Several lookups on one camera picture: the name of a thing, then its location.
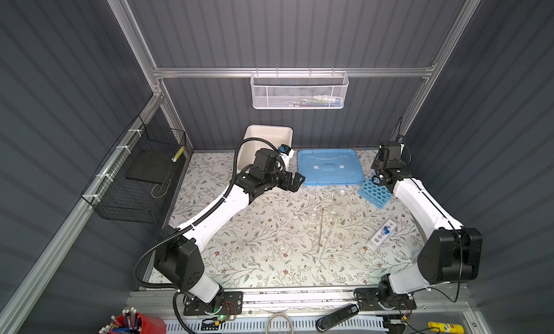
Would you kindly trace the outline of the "white plastic storage bin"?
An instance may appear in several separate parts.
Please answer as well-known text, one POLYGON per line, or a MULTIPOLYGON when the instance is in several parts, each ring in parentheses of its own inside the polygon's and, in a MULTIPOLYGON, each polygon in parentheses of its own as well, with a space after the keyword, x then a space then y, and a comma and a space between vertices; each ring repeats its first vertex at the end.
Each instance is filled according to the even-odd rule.
MULTIPOLYGON (((277 149, 281 145, 292 147, 293 129, 287 126, 248 126, 244 139, 255 137, 270 142, 277 149)), ((266 143, 259 141, 251 141, 242 145, 237 156, 237 171, 241 171, 247 165, 253 164, 255 153, 262 148, 270 149, 266 143)))

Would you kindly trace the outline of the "white small tube rack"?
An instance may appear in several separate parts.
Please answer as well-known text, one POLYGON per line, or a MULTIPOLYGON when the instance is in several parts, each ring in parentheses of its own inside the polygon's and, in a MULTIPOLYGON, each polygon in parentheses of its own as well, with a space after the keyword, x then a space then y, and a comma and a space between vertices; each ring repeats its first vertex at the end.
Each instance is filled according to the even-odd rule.
POLYGON ((398 231, 398 225, 395 221, 389 219, 386 221, 376 233, 368 240, 367 246, 372 251, 378 251, 382 245, 389 239, 391 235, 394 235, 398 231), (390 234, 384 235, 382 229, 388 227, 390 234))

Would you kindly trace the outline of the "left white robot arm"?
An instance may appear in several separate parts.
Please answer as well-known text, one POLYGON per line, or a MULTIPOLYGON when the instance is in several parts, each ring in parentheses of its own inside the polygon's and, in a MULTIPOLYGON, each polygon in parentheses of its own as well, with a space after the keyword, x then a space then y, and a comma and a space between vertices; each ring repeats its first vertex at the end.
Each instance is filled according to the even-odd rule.
POLYGON ((202 302, 209 312, 216 312, 222 306, 224 289, 205 272, 201 254, 206 244, 232 217, 264 193, 274 188, 296 193, 305 181, 304 175, 287 169, 294 155, 289 145, 276 147, 265 139, 257 140, 264 146, 244 168, 238 167, 239 153, 243 145, 254 142, 255 138, 243 139, 237 146, 232 176, 223 193, 187 222, 164 228, 157 243, 138 258, 132 278, 139 286, 174 289, 202 302), (168 280, 166 283, 155 284, 139 277, 139 266, 148 255, 154 256, 154 267, 168 280))

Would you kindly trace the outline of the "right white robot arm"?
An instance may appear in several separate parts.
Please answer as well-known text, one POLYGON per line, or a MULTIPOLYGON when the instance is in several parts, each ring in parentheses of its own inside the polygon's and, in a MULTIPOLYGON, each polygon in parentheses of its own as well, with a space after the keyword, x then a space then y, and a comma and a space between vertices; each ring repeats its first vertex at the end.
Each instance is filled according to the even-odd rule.
POLYGON ((379 281, 374 301, 389 310, 400 309, 404 299, 437 284, 476 279, 483 247, 482 234, 456 220, 423 182, 413 177, 403 160, 407 149, 399 140, 383 142, 372 163, 375 173, 371 182, 404 203, 425 242, 412 266, 388 273, 379 281))

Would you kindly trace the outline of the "blue test tube rack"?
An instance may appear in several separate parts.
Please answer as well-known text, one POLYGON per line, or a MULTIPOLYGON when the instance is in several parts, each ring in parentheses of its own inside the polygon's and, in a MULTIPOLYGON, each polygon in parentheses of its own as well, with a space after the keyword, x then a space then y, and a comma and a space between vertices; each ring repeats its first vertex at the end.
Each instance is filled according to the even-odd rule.
POLYGON ((377 185, 372 178, 363 182, 359 195, 378 209, 382 209, 393 197, 386 186, 377 185))

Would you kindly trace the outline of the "blue plastic bin lid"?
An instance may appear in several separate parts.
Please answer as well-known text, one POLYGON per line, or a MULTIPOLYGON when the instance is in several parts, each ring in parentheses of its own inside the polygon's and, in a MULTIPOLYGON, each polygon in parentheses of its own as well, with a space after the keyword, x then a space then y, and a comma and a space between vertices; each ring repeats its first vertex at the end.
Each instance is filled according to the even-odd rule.
POLYGON ((365 181, 362 165, 353 149, 305 149, 297 154, 304 185, 359 185, 365 181))

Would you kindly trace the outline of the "long glass stirring rod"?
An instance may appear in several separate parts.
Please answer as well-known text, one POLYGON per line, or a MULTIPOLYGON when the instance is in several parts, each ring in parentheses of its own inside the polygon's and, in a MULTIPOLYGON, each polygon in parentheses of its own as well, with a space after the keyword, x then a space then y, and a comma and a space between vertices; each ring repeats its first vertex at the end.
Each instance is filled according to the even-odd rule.
POLYGON ((318 237, 318 243, 317 243, 317 251, 321 253, 323 251, 323 227, 325 224, 325 210, 320 210, 320 229, 319 229, 319 237, 318 237))

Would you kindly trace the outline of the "yellow brush in basket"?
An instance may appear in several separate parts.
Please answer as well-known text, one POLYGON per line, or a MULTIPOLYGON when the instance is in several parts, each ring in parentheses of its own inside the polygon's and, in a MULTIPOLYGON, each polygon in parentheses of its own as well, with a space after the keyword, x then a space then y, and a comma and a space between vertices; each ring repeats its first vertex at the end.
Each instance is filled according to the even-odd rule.
POLYGON ((179 160, 179 158, 181 157, 181 155, 185 152, 186 150, 186 147, 183 146, 181 147, 173 156, 172 158, 172 162, 177 162, 179 160))

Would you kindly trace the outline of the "black handheld device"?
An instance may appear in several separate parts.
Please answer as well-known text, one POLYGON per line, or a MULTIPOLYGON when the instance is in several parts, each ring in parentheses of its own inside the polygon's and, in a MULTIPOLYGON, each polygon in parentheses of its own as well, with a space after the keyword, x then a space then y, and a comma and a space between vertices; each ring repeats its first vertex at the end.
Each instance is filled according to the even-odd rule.
POLYGON ((318 319, 315 323, 316 331, 319 333, 324 333, 330 330, 331 328, 334 328, 337 325, 340 325, 343 322, 353 318, 358 314, 359 314, 358 305, 348 304, 330 313, 329 315, 326 315, 323 318, 318 319))

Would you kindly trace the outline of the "yellow bottle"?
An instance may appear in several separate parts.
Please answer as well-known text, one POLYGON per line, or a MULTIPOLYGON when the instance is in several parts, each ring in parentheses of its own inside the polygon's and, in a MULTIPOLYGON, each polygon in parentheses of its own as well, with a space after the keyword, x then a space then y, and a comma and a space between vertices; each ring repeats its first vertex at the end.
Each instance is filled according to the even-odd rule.
POLYGON ((428 329, 433 333, 465 334, 463 326, 445 322, 428 322, 428 329))

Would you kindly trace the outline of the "red pen cup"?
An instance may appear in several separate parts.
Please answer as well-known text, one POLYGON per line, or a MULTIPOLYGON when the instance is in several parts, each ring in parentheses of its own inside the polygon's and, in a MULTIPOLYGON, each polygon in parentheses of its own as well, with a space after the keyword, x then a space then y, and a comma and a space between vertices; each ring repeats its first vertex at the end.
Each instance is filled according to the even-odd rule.
POLYGON ((112 315, 111 322, 102 327, 98 333, 141 333, 141 334, 166 334, 167 328, 164 320, 142 315, 139 312, 131 312, 119 315, 112 315))

